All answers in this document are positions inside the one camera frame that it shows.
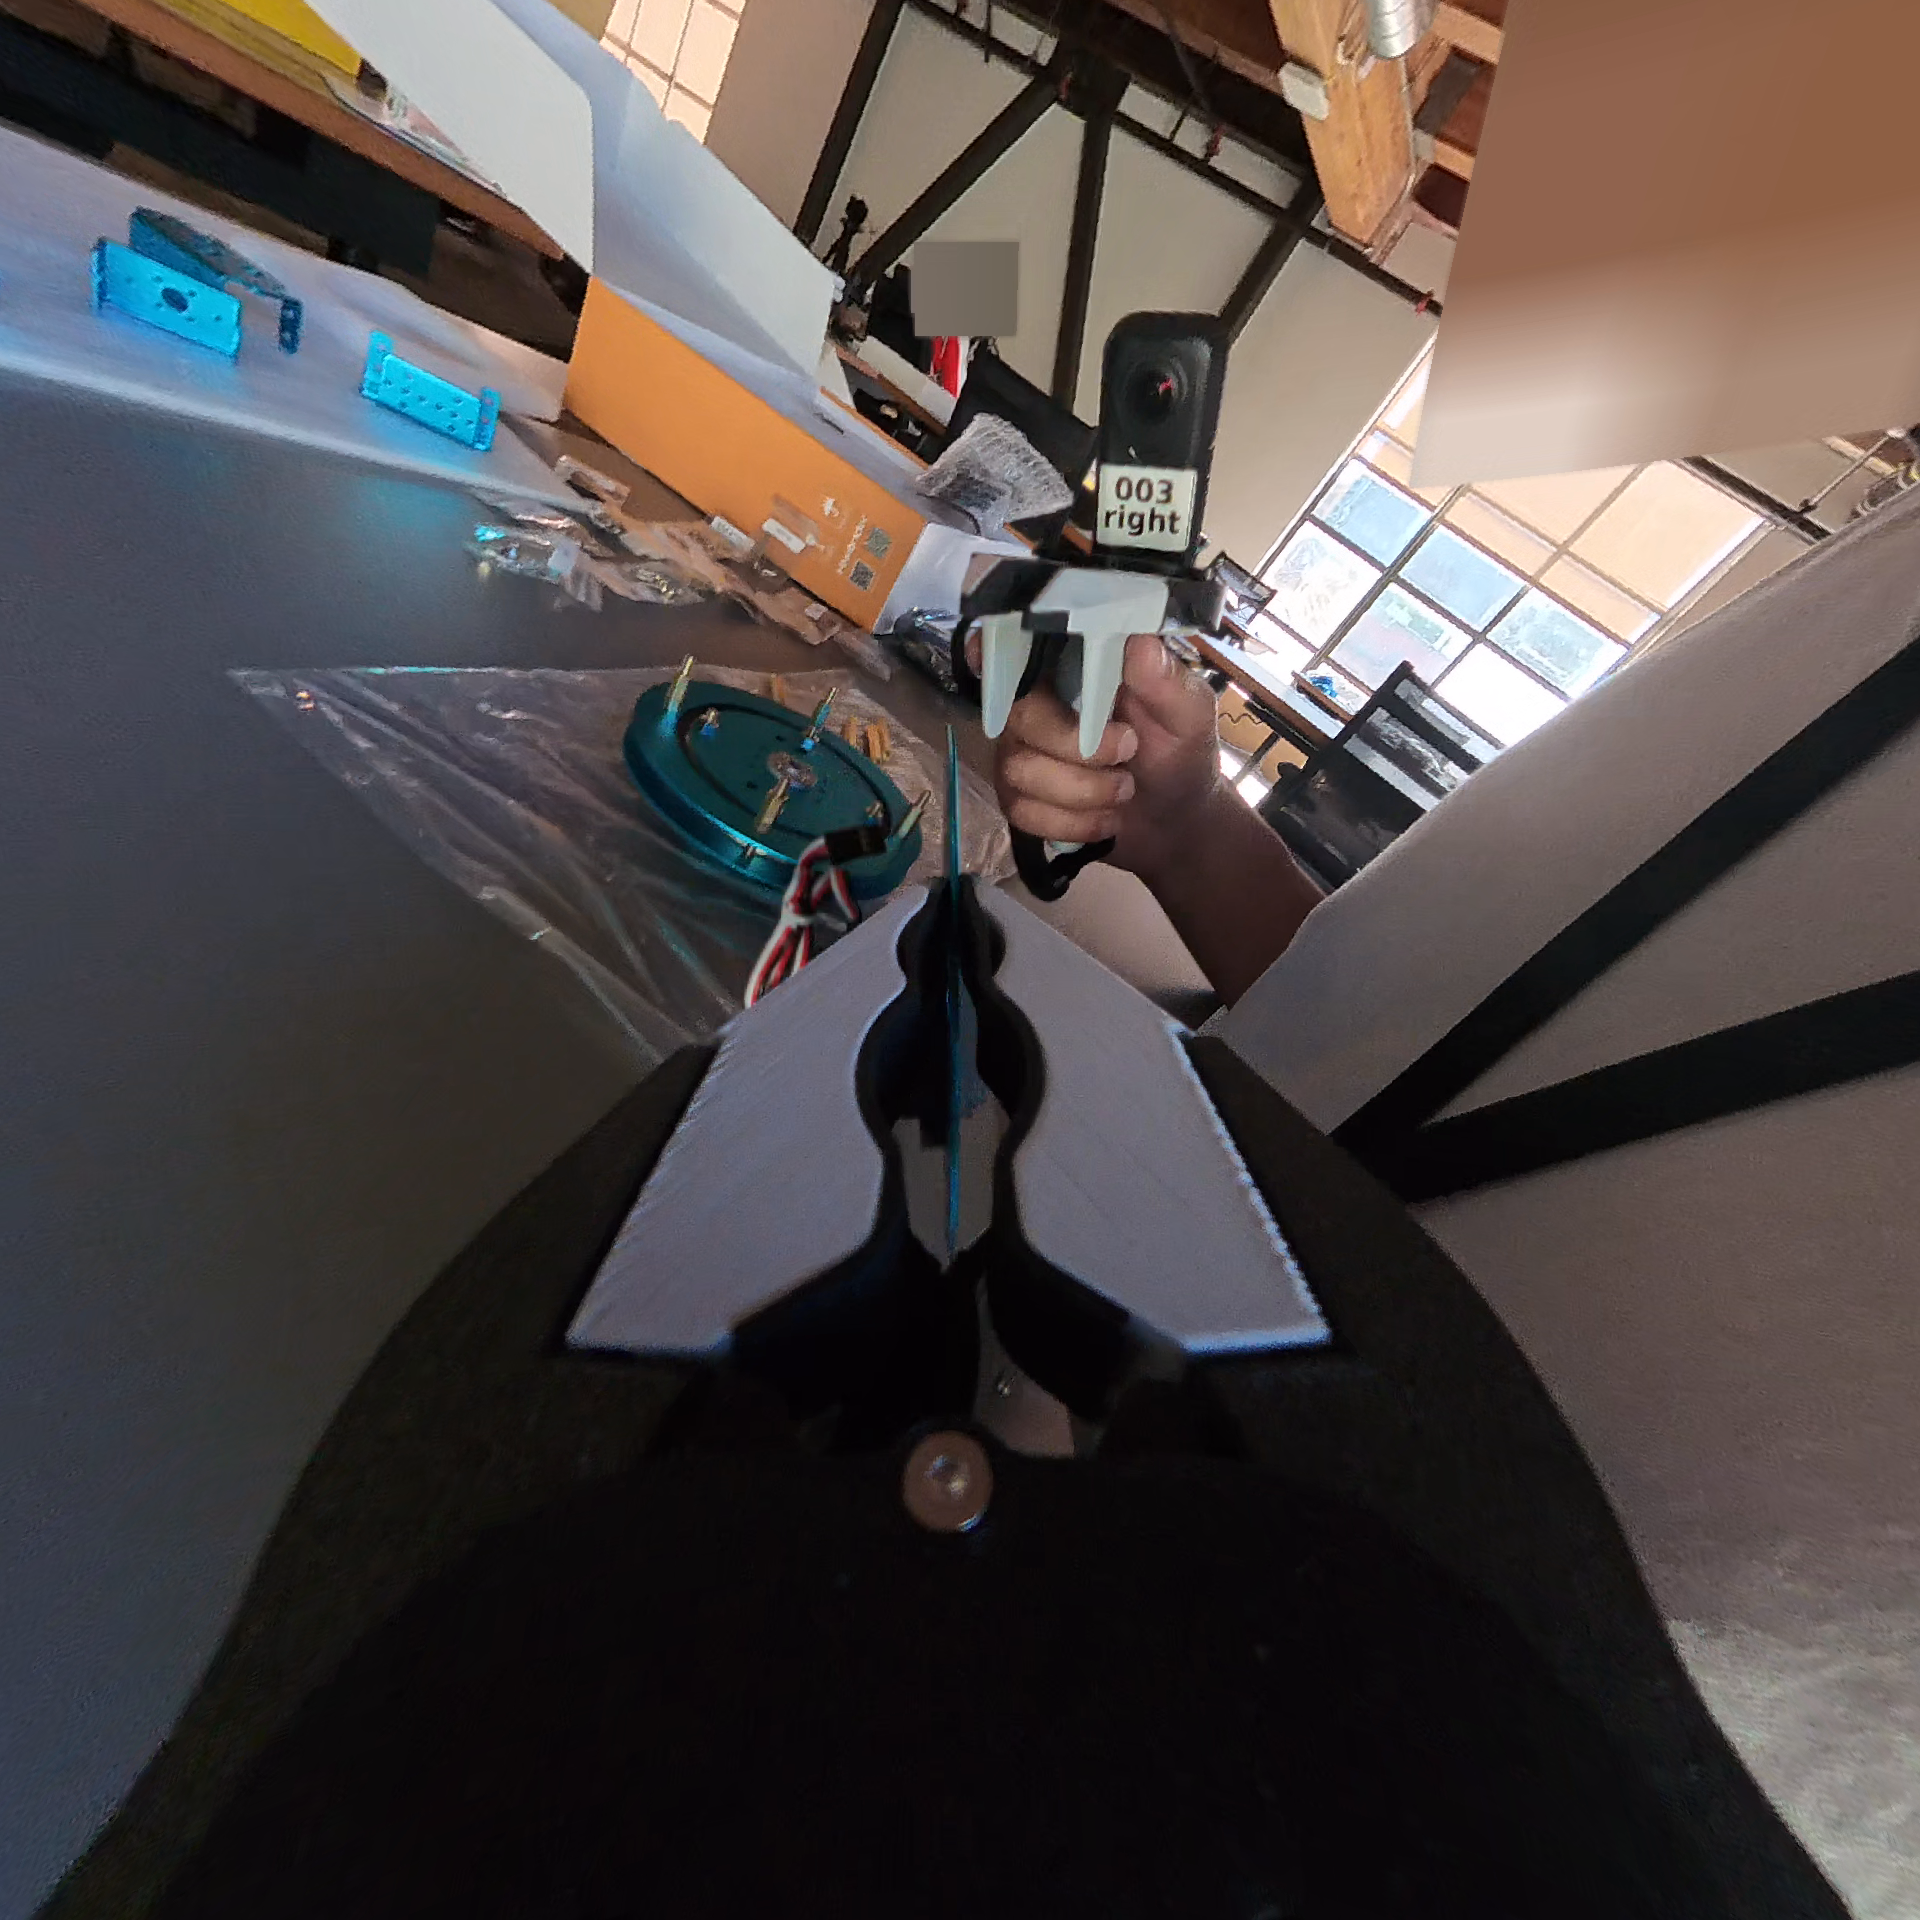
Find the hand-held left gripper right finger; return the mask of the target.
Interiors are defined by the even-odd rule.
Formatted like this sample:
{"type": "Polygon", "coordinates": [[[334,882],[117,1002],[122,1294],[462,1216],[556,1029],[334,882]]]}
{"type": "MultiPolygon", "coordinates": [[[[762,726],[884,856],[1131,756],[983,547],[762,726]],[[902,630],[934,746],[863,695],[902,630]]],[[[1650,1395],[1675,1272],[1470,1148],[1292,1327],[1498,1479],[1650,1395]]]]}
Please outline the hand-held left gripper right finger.
{"type": "Polygon", "coordinates": [[[989,1314],[1011,1352],[1285,1352],[1330,1327],[1187,1029],[964,878],[975,1075],[998,1104],[989,1314]]]}

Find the tall teal metal bracket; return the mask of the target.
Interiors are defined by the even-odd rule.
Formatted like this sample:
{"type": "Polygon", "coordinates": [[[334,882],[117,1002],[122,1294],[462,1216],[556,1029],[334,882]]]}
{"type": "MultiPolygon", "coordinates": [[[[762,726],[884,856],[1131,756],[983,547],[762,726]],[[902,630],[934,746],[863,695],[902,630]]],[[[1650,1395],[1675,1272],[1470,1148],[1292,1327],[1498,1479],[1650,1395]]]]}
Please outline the tall teal metal bracket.
{"type": "Polygon", "coordinates": [[[281,352],[300,352],[305,333],[301,299],[268,268],[254,263],[227,240],[157,208],[135,208],[127,219],[133,252],[191,282],[229,295],[254,295],[278,307],[281,352]]]}

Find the orange cardboard box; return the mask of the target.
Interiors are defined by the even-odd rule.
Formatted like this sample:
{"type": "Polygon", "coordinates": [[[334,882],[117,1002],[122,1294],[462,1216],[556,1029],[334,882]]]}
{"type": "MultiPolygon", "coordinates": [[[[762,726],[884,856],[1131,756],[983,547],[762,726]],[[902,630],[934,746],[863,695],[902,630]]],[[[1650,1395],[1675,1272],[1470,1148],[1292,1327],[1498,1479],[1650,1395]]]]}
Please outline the orange cardboard box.
{"type": "Polygon", "coordinates": [[[823,390],[828,268],[599,38],[540,2],[315,12],[588,269],[564,399],[594,434],[871,634],[1029,557],[823,390]]]}

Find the bubble wrap bundle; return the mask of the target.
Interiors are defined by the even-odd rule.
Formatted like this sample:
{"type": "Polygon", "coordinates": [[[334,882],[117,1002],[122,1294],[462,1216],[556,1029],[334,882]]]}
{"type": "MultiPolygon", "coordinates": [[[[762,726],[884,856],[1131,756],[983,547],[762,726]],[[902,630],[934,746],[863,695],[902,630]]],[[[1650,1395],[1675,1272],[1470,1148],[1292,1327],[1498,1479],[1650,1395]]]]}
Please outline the bubble wrap bundle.
{"type": "Polygon", "coordinates": [[[974,415],[914,478],[914,494],[955,514],[980,538],[1017,522],[1068,514],[1071,482],[1002,415],[974,415]]]}

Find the stack of yellow boxes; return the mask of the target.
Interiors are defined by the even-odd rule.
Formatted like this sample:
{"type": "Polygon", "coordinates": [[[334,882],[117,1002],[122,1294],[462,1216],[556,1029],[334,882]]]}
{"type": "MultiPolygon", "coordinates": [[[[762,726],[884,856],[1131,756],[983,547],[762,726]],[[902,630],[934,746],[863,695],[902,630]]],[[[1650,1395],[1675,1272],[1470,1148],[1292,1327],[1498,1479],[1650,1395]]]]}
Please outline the stack of yellow boxes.
{"type": "Polygon", "coordinates": [[[350,80],[356,80],[362,71],[364,62],[350,48],[350,42],[337,35],[306,2],[211,2],[211,6],[223,8],[231,16],[245,18],[251,28],[293,43],[305,54],[324,62],[350,80]]]}

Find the pile of small screw bags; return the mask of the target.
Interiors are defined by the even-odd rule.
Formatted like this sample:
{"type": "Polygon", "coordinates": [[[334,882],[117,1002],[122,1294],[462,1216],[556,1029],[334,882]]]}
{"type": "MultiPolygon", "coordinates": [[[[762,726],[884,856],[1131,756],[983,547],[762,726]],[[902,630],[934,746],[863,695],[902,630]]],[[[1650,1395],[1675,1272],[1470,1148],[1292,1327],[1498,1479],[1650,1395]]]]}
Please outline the pile of small screw bags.
{"type": "Polygon", "coordinates": [[[483,571],[550,584],[588,610],[613,596],[649,608],[729,602],[805,643],[825,643],[841,627],[789,573],[789,551],[775,534],[746,534],[727,518],[649,518],[649,495],[629,475],[571,452],[553,472],[556,500],[470,491],[477,518],[468,554],[483,571]]]}

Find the silver antistatic bag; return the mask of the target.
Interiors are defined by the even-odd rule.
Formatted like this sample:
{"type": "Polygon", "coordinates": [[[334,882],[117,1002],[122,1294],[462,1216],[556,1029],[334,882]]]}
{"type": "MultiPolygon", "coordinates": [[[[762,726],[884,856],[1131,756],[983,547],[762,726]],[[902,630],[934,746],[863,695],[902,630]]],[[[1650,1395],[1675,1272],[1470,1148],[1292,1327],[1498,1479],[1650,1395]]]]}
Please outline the silver antistatic bag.
{"type": "Polygon", "coordinates": [[[966,661],[966,630],[957,608],[910,608],[881,634],[881,645],[941,693],[966,704],[979,701],[979,674],[966,661]]]}

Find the small blue metal bracket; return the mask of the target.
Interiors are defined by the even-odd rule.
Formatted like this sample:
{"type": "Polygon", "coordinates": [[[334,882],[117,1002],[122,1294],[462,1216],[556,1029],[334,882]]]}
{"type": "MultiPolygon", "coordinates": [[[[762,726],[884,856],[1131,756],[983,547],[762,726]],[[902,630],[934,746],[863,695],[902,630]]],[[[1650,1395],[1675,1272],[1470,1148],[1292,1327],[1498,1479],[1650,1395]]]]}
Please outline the small blue metal bracket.
{"type": "Polygon", "coordinates": [[[245,307],[219,282],[207,284],[108,237],[91,245],[86,276],[94,312],[117,312],[227,362],[241,354],[245,307]]]}

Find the blue multi-hole U bracket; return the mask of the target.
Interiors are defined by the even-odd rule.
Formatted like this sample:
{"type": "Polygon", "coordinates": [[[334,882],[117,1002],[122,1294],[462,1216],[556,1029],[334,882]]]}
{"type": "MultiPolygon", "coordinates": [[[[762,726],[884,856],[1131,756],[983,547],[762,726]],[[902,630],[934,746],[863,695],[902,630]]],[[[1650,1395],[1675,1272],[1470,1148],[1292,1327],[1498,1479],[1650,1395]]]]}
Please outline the blue multi-hole U bracket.
{"type": "Polygon", "coordinates": [[[378,408],[406,418],[428,432],[486,452],[497,444],[500,392],[486,384],[462,384],[405,357],[393,336],[373,330],[359,392],[378,408]]]}

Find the blue round metal base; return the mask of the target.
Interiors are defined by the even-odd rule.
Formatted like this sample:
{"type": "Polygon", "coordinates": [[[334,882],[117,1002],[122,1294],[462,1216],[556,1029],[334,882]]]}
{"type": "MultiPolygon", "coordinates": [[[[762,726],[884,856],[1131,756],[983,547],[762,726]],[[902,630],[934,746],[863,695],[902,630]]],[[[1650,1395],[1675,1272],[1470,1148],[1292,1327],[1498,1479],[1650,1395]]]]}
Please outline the blue round metal base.
{"type": "Polygon", "coordinates": [[[929,790],[852,752],[847,716],[883,722],[830,680],[733,680],[684,661],[635,699],[622,758],[660,823],[719,874],[777,895],[811,846],[835,840],[866,903],[925,851],[929,790]]]}

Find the large clear plastic bag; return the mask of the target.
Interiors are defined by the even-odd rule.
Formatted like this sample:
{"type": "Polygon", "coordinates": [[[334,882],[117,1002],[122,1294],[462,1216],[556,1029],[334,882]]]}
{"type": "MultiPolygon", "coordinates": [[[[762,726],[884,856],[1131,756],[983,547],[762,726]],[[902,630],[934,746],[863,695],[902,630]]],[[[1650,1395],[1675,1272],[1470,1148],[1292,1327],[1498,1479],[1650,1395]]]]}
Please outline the large clear plastic bag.
{"type": "Polygon", "coordinates": [[[740,1006],[777,895],[699,859],[622,756],[657,667],[235,667],[428,868],[558,960],[642,1066],[740,1006]]]}

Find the flat white foam sheet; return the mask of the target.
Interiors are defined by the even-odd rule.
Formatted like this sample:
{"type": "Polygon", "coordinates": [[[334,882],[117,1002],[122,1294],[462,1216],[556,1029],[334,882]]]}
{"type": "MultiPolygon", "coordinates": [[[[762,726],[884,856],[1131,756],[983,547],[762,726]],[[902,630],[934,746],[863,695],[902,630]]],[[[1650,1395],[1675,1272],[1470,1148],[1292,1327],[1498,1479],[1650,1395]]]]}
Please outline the flat white foam sheet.
{"type": "Polygon", "coordinates": [[[577,502],[517,421],[550,423],[562,362],[459,319],[389,279],[285,246],[12,127],[3,134],[3,366],[10,376],[127,403],[196,424],[245,429],[486,495],[577,502]],[[95,303],[99,243],[131,252],[139,210],[179,219],[277,279],[301,307],[281,347],[281,303],[238,285],[235,352],[189,342],[117,303],[95,303]],[[497,392],[489,448],[468,448],[364,395],[369,344],[462,392],[497,392]]]}

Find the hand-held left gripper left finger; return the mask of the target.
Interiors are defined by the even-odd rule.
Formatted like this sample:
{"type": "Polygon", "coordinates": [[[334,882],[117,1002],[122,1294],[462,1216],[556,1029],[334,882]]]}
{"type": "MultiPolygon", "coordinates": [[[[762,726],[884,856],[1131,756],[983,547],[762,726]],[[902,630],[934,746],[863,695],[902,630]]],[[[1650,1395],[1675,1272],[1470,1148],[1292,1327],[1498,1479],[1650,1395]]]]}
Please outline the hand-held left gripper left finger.
{"type": "Polygon", "coordinates": [[[858,1056],[906,991],[898,946],[929,895],[902,886],[723,1029],[567,1325],[573,1350],[718,1357],[866,1240],[884,1162],[858,1056]]]}

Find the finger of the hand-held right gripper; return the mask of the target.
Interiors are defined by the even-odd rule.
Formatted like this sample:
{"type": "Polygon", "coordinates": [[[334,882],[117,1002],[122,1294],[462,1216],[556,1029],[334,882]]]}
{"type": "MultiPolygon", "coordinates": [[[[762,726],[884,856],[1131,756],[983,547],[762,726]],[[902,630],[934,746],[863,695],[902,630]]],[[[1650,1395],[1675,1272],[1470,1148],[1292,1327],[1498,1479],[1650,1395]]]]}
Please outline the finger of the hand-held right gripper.
{"type": "Polygon", "coordinates": [[[979,707],[998,738],[1017,701],[1058,674],[1071,638],[1058,573],[989,573],[979,584],[979,707]]]}
{"type": "Polygon", "coordinates": [[[1167,590],[1070,590],[1070,639],[1077,643],[1071,710],[1081,758],[1097,754],[1114,720],[1129,639],[1156,634],[1166,610],[1167,590]]]}

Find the person's right hand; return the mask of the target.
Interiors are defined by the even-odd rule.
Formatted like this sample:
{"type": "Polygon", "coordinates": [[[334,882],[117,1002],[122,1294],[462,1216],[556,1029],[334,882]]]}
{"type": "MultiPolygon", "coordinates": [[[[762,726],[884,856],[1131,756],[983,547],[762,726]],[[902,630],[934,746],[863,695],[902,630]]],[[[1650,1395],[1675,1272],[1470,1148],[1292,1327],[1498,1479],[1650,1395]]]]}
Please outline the person's right hand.
{"type": "Polygon", "coordinates": [[[1110,720],[1090,752],[1079,716],[1041,680],[995,746],[1011,828],[1046,843],[1110,840],[1110,863],[1150,878],[1206,813],[1219,787],[1217,698],[1159,634],[1125,645],[1110,720]]]}

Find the person's right forearm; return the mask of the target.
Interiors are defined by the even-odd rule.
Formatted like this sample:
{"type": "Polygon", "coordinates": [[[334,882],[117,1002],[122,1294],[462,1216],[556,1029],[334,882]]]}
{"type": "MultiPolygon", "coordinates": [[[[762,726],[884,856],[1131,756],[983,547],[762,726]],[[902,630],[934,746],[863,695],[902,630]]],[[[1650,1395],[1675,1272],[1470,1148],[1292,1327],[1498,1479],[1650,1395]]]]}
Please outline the person's right forearm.
{"type": "Polygon", "coordinates": [[[1159,790],[1139,775],[1116,862],[1159,903],[1222,1010],[1257,986],[1323,900],[1287,843],[1222,782],[1159,790]]]}

